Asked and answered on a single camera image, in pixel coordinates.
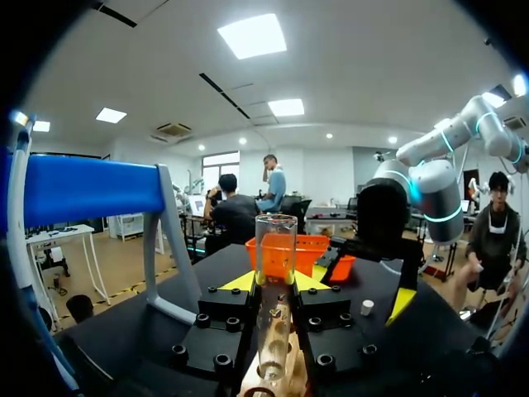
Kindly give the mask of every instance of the gray jacket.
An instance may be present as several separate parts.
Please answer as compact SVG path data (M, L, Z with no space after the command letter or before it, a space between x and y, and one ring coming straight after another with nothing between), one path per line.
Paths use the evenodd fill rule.
M466 247L466 256L471 252L475 252L478 259L482 257L499 257L508 256L511 249L516 246L518 233L520 230L520 219L518 213L514 211L508 204L503 213L491 212L491 204L483 209L476 218L470 233L469 245ZM507 228L505 234L494 235L488 231L488 215L491 214L491 221L493 226L503 226L505 224L505 217L507 216ZM527 247L524 241L523 231L520 237L520 246L518 247L517 259L522 260L522 265L525 262L527 255Z

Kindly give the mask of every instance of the ceiling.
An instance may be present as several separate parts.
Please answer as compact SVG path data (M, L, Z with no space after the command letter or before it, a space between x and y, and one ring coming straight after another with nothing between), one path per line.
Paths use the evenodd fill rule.
M135 28L87 11L58 44L24 105L51 122L37 139L102 145L119 136L147 139L156 127L181 122L193 129L193 139L174 150L186 155L196 155L202 141L207 152L224 151L243 135L248 147L389 146L390 135L402 144L473 95L510 87L511 73L484 45L485 34L446 0L162 3L106 2L137 22ZM238 60L217 28L270 12L287 51ZM269 117L271 125L255 127L270 115L265 103L284 98L301 98L305 114ZM98 122L103 107L127 116L118 124Z

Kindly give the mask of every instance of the small white cylinder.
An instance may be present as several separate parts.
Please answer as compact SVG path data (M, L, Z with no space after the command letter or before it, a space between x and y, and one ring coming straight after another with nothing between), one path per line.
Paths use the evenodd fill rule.
M362 302L362 309L360 310L360 314L363 316L369 316L371 313L371 310L373 310L374 302L372 300L366 299L364 302Z

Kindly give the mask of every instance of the computer monitor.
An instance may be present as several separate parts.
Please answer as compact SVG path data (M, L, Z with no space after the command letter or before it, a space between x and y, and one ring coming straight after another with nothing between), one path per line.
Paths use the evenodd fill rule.
M467 213L469 211L469 205L470 205L469 200L461 200L461 208L463 209L464 213Z
M204 216L204 207L206 206L206 198L201 194L188 196L189 204L191 205L191 214L194 217Z

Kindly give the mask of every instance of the clear glass cup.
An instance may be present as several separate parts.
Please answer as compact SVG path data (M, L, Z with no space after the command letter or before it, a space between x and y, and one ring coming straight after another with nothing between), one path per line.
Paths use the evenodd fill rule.
M259 374L267 380L277 380L285 372L297 234L296 217L269 214L255 219L255 282L261 290L257 317Z

